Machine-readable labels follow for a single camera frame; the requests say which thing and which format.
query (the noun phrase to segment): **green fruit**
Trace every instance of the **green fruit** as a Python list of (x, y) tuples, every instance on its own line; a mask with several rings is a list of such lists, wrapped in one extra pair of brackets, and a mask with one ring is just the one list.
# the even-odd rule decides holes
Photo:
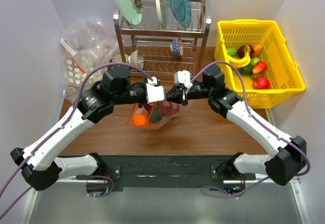
[(244, 68), (240, 68), (239, 72), (241, 73), (241, 75), (252, 75), (253, 74), (253, 68), (254, 66), (252, 66), (251, 64), (249, 64), (248, 66), (244, 67)]
[(252, 66), (256, 66), (256, 64), (258, 63), (260, 61), (260, 59), (258, 58), (258, 57), (254, 57), (254, 58), (252, 58), (251, 60), (250, 60), (250, 65), (252, 65)]
[(162, 114), (161, 110), (157, 107), (153, 108), (153, 111), (152, 111), (149, 121), (151, 123), (157, 123), (157, 122), (160, 122), (162, 120), (162, 118), (163, 118), (163, 114)]
[(227, 49), (227, 55), (234, 57), (235, 55), (238, 55), (238, 51), (235, 48)]

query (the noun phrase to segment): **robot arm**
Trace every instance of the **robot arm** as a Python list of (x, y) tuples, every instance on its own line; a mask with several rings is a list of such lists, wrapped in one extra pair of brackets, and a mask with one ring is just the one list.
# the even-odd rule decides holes
[[(71, 114), (70, 107), (63, 118), (38, 141), (25, 149), (15, 148), (11, 157), (17, 165), (31, 156), (22, 167), (22, 176), (34, 189), (40, 191), (50, 187), (58, 179), (77, 175), (103, 175), (106, 165), (96, 153), (83, 157), (57, 157), (77, 136), (91, 128), (104, 116), (113, 112), (114, 105), (150, 104), (166, 99), (165, 89), (159, 81), (142, 81), (131, 85), (130, 71), (116, 66), (103, 74), (103, 79), (82, 93), (77, 110), (69, 122), (62, 126)], [(54, 130), (60, 130), (47, 140), (35, 153), (31, 152)]]
[[(159, 101), (170, 101), (187, 105), (188, 100), (208, 99), (213, 111), (224, 118), (236, 123), (253, 138), (255, 138), (268, 153), (267, 155), (248, 155), (237, 153), (216, 172), (230, 178), (245, 173), (269, 175), (280, 185), (286, 185), (297, 173), (304, 168), (305, 160), (290, 145), (280, 141), (284, 138), (304, 153), (306, 141), (300, 136), (292, 138), (273, 127), (266, 120), (249, 108), (250, 114), (240, 96), (226, 88), (224, 74), (218, 66), (212, 66), (203, 72), (203, 81), (190, 82), (187, 71), (175, 74), (175, 86), (165, 94), (159, 81), (142, 81), (130, 84), (130, 72), (125, 67), (116, 66), (103, 74), (103, 79), (82, 93), (77, 110), (70, 121), (63, 127), (62, 122), (69, 116), (72, 108), (53, 128), (31, 146), (15, 148), (11, 156), (17, 165), (30, 156), (22, 167), (22, 175), (27, 183), (36, 190), (44, 190), (58, 179), (76, 175), (103, 175), (106, 164), (100, 156), (92, 153), (83, 157), (57, 157), (78, 135), (99, 122), (104, 116), (113, 112), (114, 105), (151, 104)], [(267, 127), (263, 127), (253, 116)], [(53, 137), (43, 144), (34, 155), (31, 152), (51, 132), (61, 128)], [(274, 137), (267, 128), (277, 132)]]
[[(292, 138), (280, 131), (251, 108), (249, 114), (243, 99), (226, 88), (224, 74), (218, 66), (207, 68), (203, 72), (202, 82), (187, 84), (189, 80), (188, 73), (178, 72), (175, 75), (175, 86), (167, 93), (167, 100), (187, 105), (187, 100), (208, 99), (213, 111), (244, 129), (268, 153), (266, 155), (237, 153), (225, 164), (220, 165), (216, 172), (226, 174), (230, 178), (245, 173), (265, 174), (274, 182), (284, 186), (304, 168), (305, 159), (280, 138), (292, 142), (304, 153), (306, 153), (306, 141), (300, 136)], [(270, 130), (276, 132), (279, 137), (276, 138)]]

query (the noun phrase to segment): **plastic bag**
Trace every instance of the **plastic bag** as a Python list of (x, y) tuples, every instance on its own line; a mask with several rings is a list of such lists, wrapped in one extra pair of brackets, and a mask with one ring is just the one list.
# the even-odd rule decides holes
[(183, 114), (190, 107), (190, 104), (182, 106), (173, 102), (163, 101), (153, 103), (152, 105), (144, 105), (138, 109), (138, 105), (134, 104), (127, 124), (140, 129), (159, 129), (173, 117)]
[[(63, 32), (61, 44), (66, 51), (62, 59), (65, 98), (73, 103), (81, 83), (93, 69), (109, 63), (118, 53), (118, 43), (100, 21), (78, 20)], [(94, 73), (84, 89), (102, 79), (105, 69)]]

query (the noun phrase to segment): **bowl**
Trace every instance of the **bowl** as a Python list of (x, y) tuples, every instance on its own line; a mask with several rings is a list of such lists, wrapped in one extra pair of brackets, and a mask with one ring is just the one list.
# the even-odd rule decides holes
[(183, 56), (183, 42), (181, 38), (175, 38), (171, 43), (171, 51), (179, 57)]
[(144, 53), (142, 50), (135, 50), (132, 54), (128, 57), (128, 63), (133, 66), (136, 66), (140, 69), (143, 69), (144, 66)]

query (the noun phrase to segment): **dish rack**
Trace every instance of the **dish rack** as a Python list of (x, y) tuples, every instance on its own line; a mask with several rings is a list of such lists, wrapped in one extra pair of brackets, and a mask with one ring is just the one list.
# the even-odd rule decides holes
[[(144, 52), (143, 70), (159, 79), (171, 79), (175, 72), (187, 70), (194, 75), (201, 68), (202, 58), (206, 47), (210, 24), (210, 0), (189, 0), (191, 6), (191, 24), (184, 28), (174, 17), (170, 2), (166, 26), (159, 24), (155, 0), (142, 0), (143, 16), (137, 25), (128, 22), (117, 11), (113, 15), (114, 27), (123, 62), (125, 54), (130, 55), (134, 50)], [(131, 37), (132, 47), (124, 49), (122, 35)], [(176, 37), (181, 37), (184, 55), (177, 57), (171, 50), (170, 44)], [(201, 48), (198, 56), (194, 56), (198, 42)]]

